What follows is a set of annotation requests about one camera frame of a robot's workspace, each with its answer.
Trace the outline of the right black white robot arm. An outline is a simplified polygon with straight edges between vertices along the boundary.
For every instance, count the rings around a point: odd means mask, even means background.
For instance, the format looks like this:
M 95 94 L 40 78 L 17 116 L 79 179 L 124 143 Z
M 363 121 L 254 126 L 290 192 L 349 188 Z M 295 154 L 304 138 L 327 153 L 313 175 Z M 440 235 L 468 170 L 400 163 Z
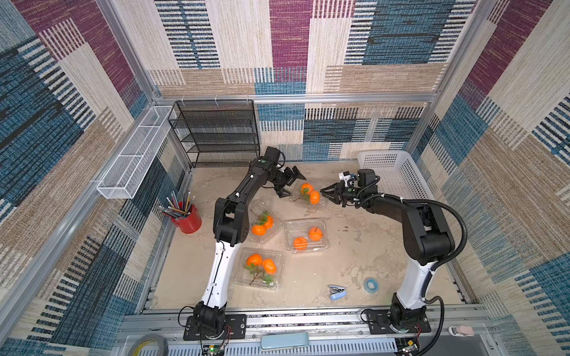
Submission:
M 434 200 L 412 200 L 379 191 L 380 176 L 372 169 L 348 171 L 340 181 L 322 188 L 331 202 L 388 217 L 402 225 L 408 265 L 404 280 L 393 295 L 388 323 L 394 332 L 408 332 L 425 323 L 427 291 L 438 268 L 447 263 L 456 247 L 442 205 Z

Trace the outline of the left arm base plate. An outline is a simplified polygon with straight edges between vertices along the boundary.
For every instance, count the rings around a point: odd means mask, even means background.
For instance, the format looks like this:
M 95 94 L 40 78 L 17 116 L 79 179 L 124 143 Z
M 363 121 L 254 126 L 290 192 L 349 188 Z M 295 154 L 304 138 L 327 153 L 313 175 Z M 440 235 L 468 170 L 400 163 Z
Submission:
M 199 317 L 188 317 L 184 328 L 184 341 L 222 341 L 241 340 L 245 338 L 247 326 L 246 314 L 227 314 L 214 317 L 212 320 L 200 320 Z

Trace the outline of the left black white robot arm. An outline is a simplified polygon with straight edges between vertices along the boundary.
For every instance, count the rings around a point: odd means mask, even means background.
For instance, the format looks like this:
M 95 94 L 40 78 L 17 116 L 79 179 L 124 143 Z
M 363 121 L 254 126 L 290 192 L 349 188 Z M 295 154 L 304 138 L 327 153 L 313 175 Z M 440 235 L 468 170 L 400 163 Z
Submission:
M 273 184 L 278 197 L 289 197 L 286 187 L 304 179 L 297 167 L 286 168 L 285 155 L 268 147 L 265 154 L 249 162 L 248 171 L 237 188 L 215 203 L 213 232 L 215 258 L 200 302 L 193 308 L 189 328 L 201 337 L 218 337 L 227 330 L 226 308 L 232 268 L 249 234 L 249 204 L 267 182 Z

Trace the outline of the clear clamshell container back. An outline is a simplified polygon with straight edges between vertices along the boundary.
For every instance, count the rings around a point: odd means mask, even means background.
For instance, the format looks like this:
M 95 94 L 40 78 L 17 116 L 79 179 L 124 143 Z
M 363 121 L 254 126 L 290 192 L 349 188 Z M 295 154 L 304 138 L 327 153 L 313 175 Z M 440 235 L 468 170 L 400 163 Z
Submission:
M 310 210 L 324 209 L 330 205 L 329 200 L 320 192 L 324 185 L 317 179 L 297 180 L 292 187 L 289 200 L 297 206 Z

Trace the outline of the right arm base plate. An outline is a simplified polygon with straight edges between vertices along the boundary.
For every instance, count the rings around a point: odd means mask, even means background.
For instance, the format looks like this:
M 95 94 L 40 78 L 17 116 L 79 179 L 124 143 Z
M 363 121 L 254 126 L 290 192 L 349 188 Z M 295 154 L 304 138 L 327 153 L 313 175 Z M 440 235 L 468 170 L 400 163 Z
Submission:
M 361 316 L 371 335 L 429 333 L 432 331 L 426 308 L 400 311 L 399 309 L 364 309 Z

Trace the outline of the white plastic perforated basket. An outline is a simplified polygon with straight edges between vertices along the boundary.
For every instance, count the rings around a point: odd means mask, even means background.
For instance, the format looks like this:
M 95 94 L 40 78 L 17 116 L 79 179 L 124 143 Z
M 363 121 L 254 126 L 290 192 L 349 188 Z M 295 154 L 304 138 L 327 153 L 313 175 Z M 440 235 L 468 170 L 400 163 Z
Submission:
M 405 199 L 430 199 L 433 194 L 416 163 L 406 151 L 362 151 L 357 155 L 361 169 L 380 176 L 379 191 Z

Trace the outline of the orange pair with leaves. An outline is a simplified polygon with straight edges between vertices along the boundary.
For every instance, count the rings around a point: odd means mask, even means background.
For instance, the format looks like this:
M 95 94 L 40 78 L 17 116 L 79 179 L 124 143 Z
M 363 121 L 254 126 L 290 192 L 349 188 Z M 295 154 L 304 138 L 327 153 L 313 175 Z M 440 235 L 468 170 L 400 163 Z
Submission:
M 303 183 L 299 188 L 299 195 L 295 198 L 295 201 L 308 202 L 315 206 L 321 201 L 320 192 L 313 187 L 310 183 Z

